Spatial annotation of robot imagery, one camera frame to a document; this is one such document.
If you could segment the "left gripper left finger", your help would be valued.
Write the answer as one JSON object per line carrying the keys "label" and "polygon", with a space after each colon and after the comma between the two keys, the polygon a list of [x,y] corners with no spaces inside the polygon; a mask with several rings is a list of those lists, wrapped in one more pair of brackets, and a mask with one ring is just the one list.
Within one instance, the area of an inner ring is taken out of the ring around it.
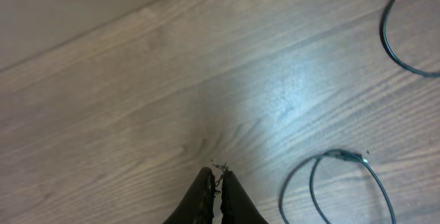
{"label": "left gripper left finger", "polygon": [[215,192],[215,176],[203,167],[164,224],[212,224]]}

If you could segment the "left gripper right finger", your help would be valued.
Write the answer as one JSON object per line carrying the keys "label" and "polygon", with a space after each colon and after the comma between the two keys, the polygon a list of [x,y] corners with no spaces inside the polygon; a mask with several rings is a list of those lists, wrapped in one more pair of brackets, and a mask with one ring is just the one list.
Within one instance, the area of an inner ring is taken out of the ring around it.
{"label": "left gripper right finger", "polygon": [[222,224],[267,224],[231,170],[223,173],[221,200]]}

